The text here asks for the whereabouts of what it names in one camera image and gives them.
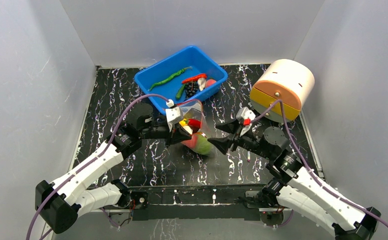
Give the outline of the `white toy mushroom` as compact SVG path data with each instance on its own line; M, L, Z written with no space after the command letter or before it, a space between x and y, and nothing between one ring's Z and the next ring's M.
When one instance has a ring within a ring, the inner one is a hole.
M183 126L184 130L187 131L190 135L193 134L193 129L189 125Z

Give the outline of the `clear zip top bag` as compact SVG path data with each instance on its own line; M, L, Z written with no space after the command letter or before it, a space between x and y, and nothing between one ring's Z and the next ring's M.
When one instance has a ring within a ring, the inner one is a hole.
M197 99L188 100L177 104L183 113L183 120L179 123L191 134L190 140L181 143L199 155L210 155L213 145L208 142L212 133L208 128L202 103Z

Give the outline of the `green toy cabbage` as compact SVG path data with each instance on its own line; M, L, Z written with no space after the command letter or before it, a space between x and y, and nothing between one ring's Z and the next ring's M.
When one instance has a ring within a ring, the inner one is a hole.
M208 138L204 134L194 134L193 139L195 144L193 151L200 155L209 155L212 151L213 145L208 142Z

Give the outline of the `yellow toy mango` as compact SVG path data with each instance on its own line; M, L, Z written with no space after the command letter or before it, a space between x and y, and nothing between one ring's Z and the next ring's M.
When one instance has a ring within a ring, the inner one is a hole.
M179 124L180 124L182 127L187 126L187 125L188 125L188 120L184 119L184 120L180 121Z

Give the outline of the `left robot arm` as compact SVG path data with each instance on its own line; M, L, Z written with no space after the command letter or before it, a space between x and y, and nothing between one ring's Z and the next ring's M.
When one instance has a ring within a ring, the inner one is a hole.
M149 104L131 104L112 134L92 155L51 183L43 180L36 186L35 209L52 231L60 234L92 210L106 206L128 208L137 201L122 181L112 180L96 189L89 186L140 149L143 140L163 139L167 146L190 140L191 132L180 124L183 119L179 106L154 116Z

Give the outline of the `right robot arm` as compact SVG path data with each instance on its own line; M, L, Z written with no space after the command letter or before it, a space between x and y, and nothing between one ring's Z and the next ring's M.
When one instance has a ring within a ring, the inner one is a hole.
M381 213L374 207L362 212L341 201L340 194L328 193L333 188L306 169L291 151L290 141L280 128L270 126L257 136L252 130L242 134L243 126L237 120L216 127L228 136L209 138L208 142L221 153L240 147L269 161L266 168L273 178L257 194L256 202L262 201L270 207L288 207L323 227L337 240L369 240L373 237L378 227L376 217Z

